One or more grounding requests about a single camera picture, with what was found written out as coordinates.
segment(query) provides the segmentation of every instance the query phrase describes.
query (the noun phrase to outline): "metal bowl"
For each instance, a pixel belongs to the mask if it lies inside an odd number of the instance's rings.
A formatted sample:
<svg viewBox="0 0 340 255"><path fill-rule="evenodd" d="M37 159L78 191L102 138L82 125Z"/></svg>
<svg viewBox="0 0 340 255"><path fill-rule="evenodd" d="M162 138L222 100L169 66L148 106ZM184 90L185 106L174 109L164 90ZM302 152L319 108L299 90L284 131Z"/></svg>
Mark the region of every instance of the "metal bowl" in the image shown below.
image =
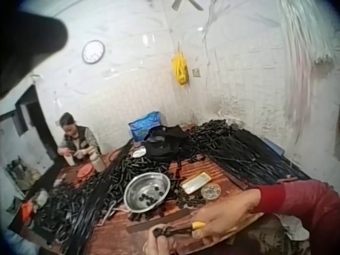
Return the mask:
<svg viewBox="0 0 340 255"><path fill-rule="evenodd" d="M126 186L124 192L124 204L128 211L132 213L144 213L160 204L170 190L169 178L161 173L145 173L136 176ZM142 195L153 198L156 202L147 206L148 200L140 198Z"/></svg>

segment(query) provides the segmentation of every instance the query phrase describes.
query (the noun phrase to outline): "wooden workbench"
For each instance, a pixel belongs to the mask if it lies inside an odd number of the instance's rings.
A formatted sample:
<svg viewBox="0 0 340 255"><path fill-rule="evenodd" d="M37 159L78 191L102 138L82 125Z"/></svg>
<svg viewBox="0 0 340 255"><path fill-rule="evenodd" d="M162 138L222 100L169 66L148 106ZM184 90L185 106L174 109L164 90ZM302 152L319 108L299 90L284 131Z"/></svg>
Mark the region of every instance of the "wooden workbench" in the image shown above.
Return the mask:
<svg viewBox="0 0 340 255"><path fill-rule="evenodd" d="M103 156L103 160L106 163L109 162L108 159L109 155ZM171 172L175 172L176 168L177 163L172 163L169 170ZM76 180L78 169L79 166L67 167L63 169L59 175L66 174L65 180L68 182L73 182ZM227 177L225 173L209 159L205 159L205 161L199 161L193 164L189 164L185 161L182 162L182 177L190 177L202 171L206 171L212 177L212 182L218 183L222 189L221 196L214 202L207 203L205 205L206 207L211 206L213 203L226 200L230 195L236 195L240 193L241 189L238 188L234 183L237 183L243 189L247 188L245 184L238 182L232 176ZM166 202L166 209L165 215L172 214L179 210L174 201ZM235 233L256 221L259 217L261 217L261 215L262 214L248 215L239 225ZM190 222L191 217L192 216L186 216L168 224L172 226L185 225L186 223ZM87 253L91 255L144 254L142 248L147 240L148 231L145 230L142 232L129 234L126 231L126 227L133 224L139 223L130 222L128 220L128 213L121 211L118 212L111 221L106 221L103 226L95 228L92 240L88 244ZM223 236L219 241L225 240L235 233ZM191 237L181 237L181 239L177 240L177 247L180 254L189 254L198 250L202 250L207 246L203 244L202 240L193 239Z"/></svg>

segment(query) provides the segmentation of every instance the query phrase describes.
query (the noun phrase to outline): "man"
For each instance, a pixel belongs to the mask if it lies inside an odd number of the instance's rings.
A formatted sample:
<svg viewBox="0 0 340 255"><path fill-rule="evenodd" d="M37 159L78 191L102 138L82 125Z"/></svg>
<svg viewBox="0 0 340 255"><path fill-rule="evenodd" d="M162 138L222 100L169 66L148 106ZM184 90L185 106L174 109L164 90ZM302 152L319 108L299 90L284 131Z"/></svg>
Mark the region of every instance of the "man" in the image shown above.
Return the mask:
<svg viewBox="0 0 340 255"><path fill-rule="evenodd" d="M59 120L61 128L64 130L64 138L58 147L58 153L65 157L76 157L77 159L87 159L87 149L95 147L100 152L98 142L88 127L76 125L70 113L64 113Z"/></svg>

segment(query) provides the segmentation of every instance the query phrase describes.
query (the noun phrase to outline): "blue bag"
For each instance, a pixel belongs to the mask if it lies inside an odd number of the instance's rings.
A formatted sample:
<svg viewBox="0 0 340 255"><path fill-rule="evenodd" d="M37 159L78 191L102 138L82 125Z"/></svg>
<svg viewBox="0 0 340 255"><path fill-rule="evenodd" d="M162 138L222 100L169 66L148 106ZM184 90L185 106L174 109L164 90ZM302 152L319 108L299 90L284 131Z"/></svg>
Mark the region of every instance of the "blue bag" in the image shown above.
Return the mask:
<svg viewBox="0 0 340 255"><path fill-rule="evenodd" d="M129 123L134 142L143 141L151 128L161 124L159 112L151 112L142 118Z"/></svg>

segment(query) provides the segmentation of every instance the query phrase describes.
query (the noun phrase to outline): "hanging yellow object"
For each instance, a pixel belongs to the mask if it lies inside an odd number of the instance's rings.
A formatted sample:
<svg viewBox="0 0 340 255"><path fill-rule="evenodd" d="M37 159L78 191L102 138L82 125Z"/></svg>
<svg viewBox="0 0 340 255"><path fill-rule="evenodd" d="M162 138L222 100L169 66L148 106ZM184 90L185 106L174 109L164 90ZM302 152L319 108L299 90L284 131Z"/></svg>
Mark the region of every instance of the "hanging yellow object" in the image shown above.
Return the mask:
<svg viewBox="0 0 340 255"><path fill-rule="evenodd" d="M172 67L174 69L175 79L180 85L185 85L189 82L188 67L182 53L178 53L172 59Z"/></svg>

